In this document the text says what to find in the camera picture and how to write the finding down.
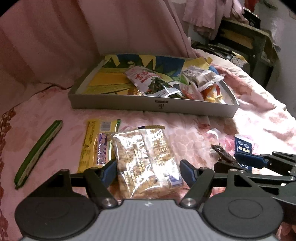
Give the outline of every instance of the screw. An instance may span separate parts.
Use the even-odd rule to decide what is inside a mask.
[[[105,198],[102,201],[102,206],[105,208],[116,206],[116,201],[113,198]]]
[[[196,205],[196,201],[193,198],[185,198],[181,202],[183,207],[194,207]]]

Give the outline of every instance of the wall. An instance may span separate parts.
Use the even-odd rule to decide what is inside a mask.
[[[296,20],[290,17],[289,9],[279,0],[274,0],[277,11],[257,4],[261,27],[274,31],[276,44],[281,48],[280,74],[269,90],[280,102],[287,105],[287,110],[296,117]]]

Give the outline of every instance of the ribbed gray surface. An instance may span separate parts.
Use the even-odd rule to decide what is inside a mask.
[[[69,241],[231,241],[204,224],[198,212],[173,200],[125,200],[104,210],[84,233]],[[276,241],[275,237],[261,241]]]

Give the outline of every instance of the pink tablecloth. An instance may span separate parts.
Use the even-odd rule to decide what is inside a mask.
[[[233,136],[239,133],[254,141],[255,154],[272,151],[296,153],[296,121],[285,105],[275,100],[240,68],[229,61],[211,57],[218,71],[226,74],[225,82],[239,100],[240,108],[232,119],[140,111],[73,110],[67,97],[68,90],[57,87],[32,96],[4,114],[0,135],[0,240],[16,241],[21,238],[14,220],[15,208],[21,200],[58,170],[68,168],[72,173],[77,171],[85,121],[90,118],[120,118],[121,130],[164,125],[177,160],[187,159],[197,167],[213,167],[216,161],[206,151],[213,141],[206,132],[212,128],[225,134],[229,151],[234,148]],[[26,184],[15,190],[13,180],[18,168],[35,142],[56,119],[63,120],[63,128],[41,156]],[[179,199],[187,190],[185,187],[171,197]],[[291,227],[284,227],[281,238],[287,240]]]

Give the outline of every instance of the brown dried snack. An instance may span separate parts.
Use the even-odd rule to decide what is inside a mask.
[[[163,129],[114,133],[111,142],[123,198],[156,198],[184,185]]]

